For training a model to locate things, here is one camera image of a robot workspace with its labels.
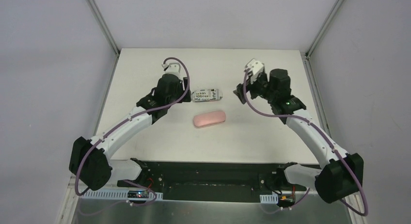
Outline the pink glasses case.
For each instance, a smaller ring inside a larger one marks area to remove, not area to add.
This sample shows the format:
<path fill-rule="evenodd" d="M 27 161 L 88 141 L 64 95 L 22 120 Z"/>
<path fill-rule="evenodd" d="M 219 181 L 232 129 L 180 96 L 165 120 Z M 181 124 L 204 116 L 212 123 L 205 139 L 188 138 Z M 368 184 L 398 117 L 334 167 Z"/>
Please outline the pink glasses case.
<path fill-rule="evenodd" d="M 193 118 L 193 125 L 196 128 L 205 128 L 212 125 L 221 124 L 226 121 L 224 111 L 212 111 L 198 114 Z"/>

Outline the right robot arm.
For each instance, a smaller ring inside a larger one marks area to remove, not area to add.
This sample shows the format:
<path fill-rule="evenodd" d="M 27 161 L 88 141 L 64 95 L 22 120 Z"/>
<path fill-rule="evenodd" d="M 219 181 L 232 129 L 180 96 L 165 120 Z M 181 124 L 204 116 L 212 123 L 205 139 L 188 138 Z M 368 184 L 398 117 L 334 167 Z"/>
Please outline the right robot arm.
<path fill-rule="evenodd" d="M 233 91 L 241 103 L 265 117 L 279 118 L 294 131 L 316 158 L 320 168 L 289 162 L 279 169 L 275 184 L 287 190 L 293 184 L 315 189 L 326 203 L 359 192 L 367 206 L 363 184 L 364 160 L 340 147 L 312 120 L 306 105 L 291 92 L 291 78 L 285 69 L 245 69 L 243 83 Z"/>

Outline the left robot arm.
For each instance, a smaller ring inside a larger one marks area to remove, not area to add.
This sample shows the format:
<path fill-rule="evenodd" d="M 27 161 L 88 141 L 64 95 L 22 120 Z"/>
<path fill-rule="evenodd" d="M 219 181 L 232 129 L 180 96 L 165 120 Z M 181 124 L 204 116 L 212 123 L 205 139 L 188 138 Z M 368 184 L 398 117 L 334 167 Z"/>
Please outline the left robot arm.
<path fill-rule="evenodd" d="M 109 181 L 129 180 L 135 187 L 148 181 L 146 165 L 137 159 L 113 160 L 114 153 L 140 131 L 153 125 L 176 103 L 190 102 L 190 79 L 165 73 L 157 86 L 109 130 L 90 139 L 77 138 L 72 147 L 69 171 L 76 182 L 96 191 Z"/>

